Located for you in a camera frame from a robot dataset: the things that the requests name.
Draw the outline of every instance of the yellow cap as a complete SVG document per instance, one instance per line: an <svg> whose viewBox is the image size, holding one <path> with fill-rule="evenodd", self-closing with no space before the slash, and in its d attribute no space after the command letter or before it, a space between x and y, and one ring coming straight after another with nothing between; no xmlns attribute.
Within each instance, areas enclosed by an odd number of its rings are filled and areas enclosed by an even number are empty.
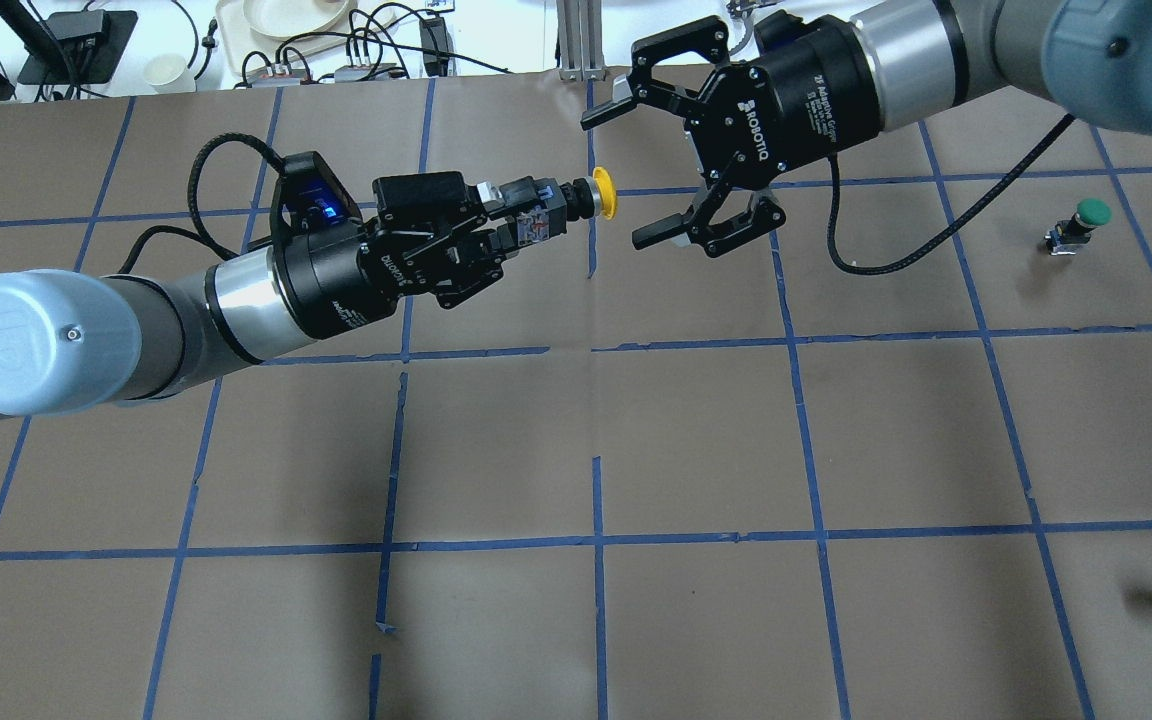
<svg viewBox="0 0 1152 720"><path fill-rule="evenodd" d="M602 197L602 217L611 220L616 217L616 183L612 182L612 174L602 167L594 168L594 184L598 185L598 195Z"/></svg>

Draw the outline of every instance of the light blue joint cap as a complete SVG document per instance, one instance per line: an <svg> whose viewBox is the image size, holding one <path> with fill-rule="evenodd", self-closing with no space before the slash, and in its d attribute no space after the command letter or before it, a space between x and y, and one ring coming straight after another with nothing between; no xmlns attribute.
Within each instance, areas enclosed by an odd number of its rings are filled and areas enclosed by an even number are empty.
<svg viewBox="0 0 1152 720"><path fill-rule="evenodd" d="M1043 47L1043 81L1078 119L1152 135L1152 0L1066 0Z"/></svg>
<svg viewBox="0 0 1152 720"><path fill-rule="evenodd" d="M0 414L76 414L124 386L141 359L131 305L68 270L0 274Z"/></svg>

